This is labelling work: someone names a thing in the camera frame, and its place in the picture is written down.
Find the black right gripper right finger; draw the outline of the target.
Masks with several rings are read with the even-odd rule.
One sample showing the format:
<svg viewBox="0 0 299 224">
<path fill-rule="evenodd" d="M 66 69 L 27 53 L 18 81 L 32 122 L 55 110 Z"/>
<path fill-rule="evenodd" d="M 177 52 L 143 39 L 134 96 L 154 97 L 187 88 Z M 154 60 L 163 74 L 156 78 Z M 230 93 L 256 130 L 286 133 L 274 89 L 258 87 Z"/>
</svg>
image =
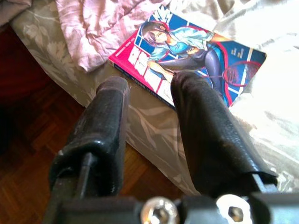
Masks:
<svg viewBox="0 0 299 224">
<path fill-rule="evenodd" d="M 190 71 L 174 75 L 171 94 L 191 180 L 202 194 L 246 195 L 262 183 L 277 185 L 250 137 L 216 90 Z"/>
</svg>

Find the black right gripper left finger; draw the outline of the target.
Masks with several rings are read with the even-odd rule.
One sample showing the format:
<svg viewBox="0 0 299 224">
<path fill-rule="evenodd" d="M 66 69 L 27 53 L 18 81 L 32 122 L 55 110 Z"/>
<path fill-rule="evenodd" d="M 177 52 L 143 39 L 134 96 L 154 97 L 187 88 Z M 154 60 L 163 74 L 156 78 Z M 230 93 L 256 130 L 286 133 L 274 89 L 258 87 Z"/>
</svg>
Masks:
<svg viewBox="0 0 299 224">
<path fill-rule="evenodd" d="M 76 174 L 85 154 L 97 158 L 96 186 L 104 195 L 122 188 L 129 86 L 118 76 L 107 78 L 74 126 L 66 145 L 58 151 L 49 170 L 50 188 L 58 178 Z"/>
</svg>

